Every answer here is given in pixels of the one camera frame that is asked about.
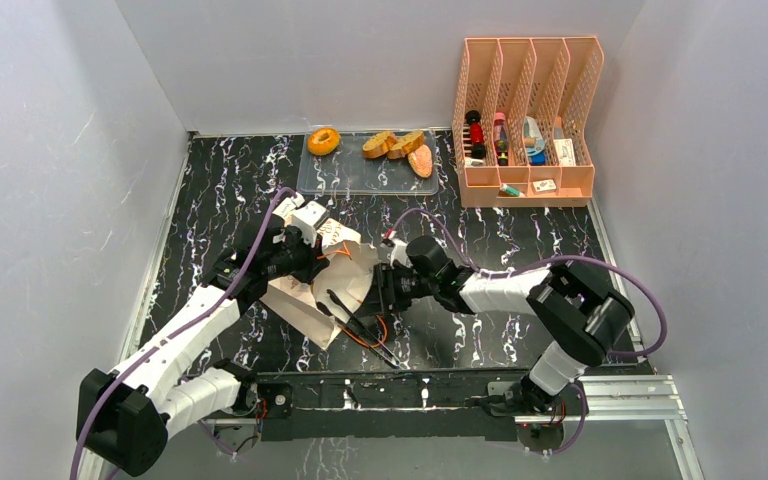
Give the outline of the printed white paper bag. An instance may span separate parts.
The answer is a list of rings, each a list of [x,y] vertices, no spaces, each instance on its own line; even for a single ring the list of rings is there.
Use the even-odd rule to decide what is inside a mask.
[[[285,198],[273,213],[290,226],[290,214],[307,202],[297,194]],[[336,322],[317,309],[322,302],[330,309],[336,305],[326,292],[332,289],[355,314],[372,282],[372,270],[379,262],[376,247],[362,240],[359,232],[332,219],[319,228],[322,251],[330,260],[311,285],[291,276],[269,282],[261,302],[322,349],[326,349],[341,332]]]

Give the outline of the oval brown fake bread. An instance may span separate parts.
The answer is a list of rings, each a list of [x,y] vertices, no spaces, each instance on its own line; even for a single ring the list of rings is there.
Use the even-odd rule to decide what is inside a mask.
[[[412,171],[423,179],[430,178],[433,173],[433,152],[427,145],[418,147],[407,156]]]

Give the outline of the orange fake bagel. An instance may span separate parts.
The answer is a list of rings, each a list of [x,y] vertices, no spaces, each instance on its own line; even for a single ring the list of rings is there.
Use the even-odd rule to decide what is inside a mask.
[[[340,133],[331,127],[322,127],[310,134],[307,140],[308,151],[315,156],[325,156],[333,152],[340,144]]]

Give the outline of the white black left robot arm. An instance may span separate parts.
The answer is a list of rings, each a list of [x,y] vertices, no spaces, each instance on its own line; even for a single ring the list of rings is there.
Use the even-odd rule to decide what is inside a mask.
[[[194,379],[184,374],[221,333],[261,303],[320,348],[360,310],[377,249],[334,220],[268,215],[205,273],[190,300],[151,340],[79,387],[76,449],[132,476],[145,473],[167,442],[207,416],[269,408],[253,374],[229,361]]]

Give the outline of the clear plastic tray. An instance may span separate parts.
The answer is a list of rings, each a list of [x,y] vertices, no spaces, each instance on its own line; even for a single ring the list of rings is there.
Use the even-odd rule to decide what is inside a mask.
[[[312,155],[307,149],[308,137],[315,130],[305,135],[296,182],[298,192],[304,195],[371,196],[429,196],[438,192],[436,141],[431,131],[423,130],[424,145],[433,152],[434,167],[431,177],[423,179],[412,171],[407,158],[388,159],[385,155],[365,159],[362,155],[363,144],[375,133],[392,131],[399,139],[411,130],[346,132],[336,129],[341,136],[340,144],[325,156]]]

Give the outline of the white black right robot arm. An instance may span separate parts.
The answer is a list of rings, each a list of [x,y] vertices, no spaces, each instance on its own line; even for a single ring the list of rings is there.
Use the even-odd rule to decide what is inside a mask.
[[[430,236],[383,245],[386,261],[362,251],[339,254],[311,288],[318,309],[355,335],[365,332],[363,318],[401,313],[425,297],[451,313],[533,315],[551,335],[518,383],[466,400],[492,416],[550,413],[567,386],[604,362],[635,316],[629,300],[583,261],[555,257],[547,267],[501,274],[457,264]]]

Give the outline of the round brown fake bread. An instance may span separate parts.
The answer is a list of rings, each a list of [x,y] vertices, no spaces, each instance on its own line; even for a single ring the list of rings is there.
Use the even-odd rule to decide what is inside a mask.
[[[385,156],[398,141],[392,131],[381,131],[372,135],[362,146],[365,159],[375,159]]]

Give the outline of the yellow fake bread slice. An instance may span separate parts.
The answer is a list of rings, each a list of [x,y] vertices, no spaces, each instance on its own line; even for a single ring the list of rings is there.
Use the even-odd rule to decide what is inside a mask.
[[[422,130],[414,130],[400,137],[389,149],[388,159],[406,158],[425,144],[425,133]]]

